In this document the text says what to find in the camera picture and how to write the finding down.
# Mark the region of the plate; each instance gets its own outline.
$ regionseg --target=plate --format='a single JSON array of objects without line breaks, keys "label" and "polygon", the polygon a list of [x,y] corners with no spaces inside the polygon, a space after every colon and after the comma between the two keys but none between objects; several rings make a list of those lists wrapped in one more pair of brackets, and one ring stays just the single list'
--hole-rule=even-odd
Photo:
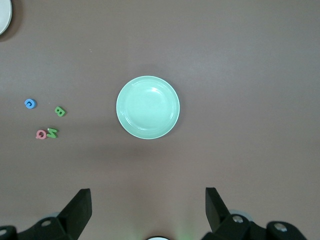
[{"label": "plate", "polygon": [[0,0],[0,35],[7,29],[12,17],[10,0]]},{"label": "plate", "polygon": [[165,238],[163,236],[153,236],[153,237],[150,237],[146,240],[169,240],[168,238]]},{"label": "plate", "polygon": [[123,128],[141,139],[157,139],[170,132],[180,113],[176,91],[156,76],[129,81],[116,100],[116,114]]}]

